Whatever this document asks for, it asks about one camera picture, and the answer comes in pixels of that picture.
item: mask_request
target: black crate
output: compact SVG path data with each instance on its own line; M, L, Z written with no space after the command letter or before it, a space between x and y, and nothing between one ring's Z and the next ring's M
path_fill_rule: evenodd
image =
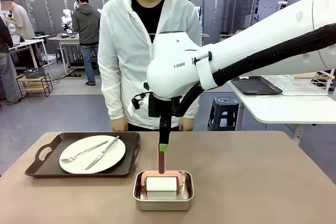
M24 73L27 79L37 79L46 74L44 68L30 68L24 71Z

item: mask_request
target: person's right hand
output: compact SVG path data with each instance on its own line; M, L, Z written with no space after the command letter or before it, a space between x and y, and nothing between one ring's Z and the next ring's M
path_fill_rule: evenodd
M128 124L126 118L111 120L111 127L113 131L128 131Z

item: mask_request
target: metal tray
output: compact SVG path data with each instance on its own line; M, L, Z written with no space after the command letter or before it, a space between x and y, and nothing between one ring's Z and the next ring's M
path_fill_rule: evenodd
M144 171L139 172L135 177L133 198L137 208L141 211L188 211L194 198L194 183L190 173L180 170L182 174L182 186L178 188L175 199L148 199L145 186L141 186L141 175Z
M88 136L108 135L120 136L126 146L124 157L111 168L94 174L71 174L59 165L59 156L70 144ZM51 151L40 160L40 153L45 148ZM36 178L64 178L64 177L126 177L134 169L135 160L140 151L140 135L136 132L68 132L57 135L51 143L42 146L35 155L34 162L25 171L28 176Z
M232 79L232 83L244 95L275 95L282 93L282 90L262 76L251 76L248 79L239 77Z

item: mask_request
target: black tray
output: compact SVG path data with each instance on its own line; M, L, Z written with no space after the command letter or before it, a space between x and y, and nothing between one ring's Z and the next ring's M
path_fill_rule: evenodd
M59 165L59 156L70 144L88 136L107 135L120 136L126 146L124 157L111 168L94 174L72 174ZM40 153L47 147L50 151L45 159L39 159ZM135 160L140 151L140 134L136 132L69 132L57 135L51 143L42 146L35 155L35 161L28 167L25 174L36 178L60 177L126 177L134 169Z
M252 76L248 79L239 77L232 79L232 83L244 95L275 95L282 90L261 76Z

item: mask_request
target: white dish rack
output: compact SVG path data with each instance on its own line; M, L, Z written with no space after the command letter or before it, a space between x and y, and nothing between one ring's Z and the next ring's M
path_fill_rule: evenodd
M286 74L282 76L263 76L266 80L283 90L283 95L328 95L331 73L319 71L307 74Z

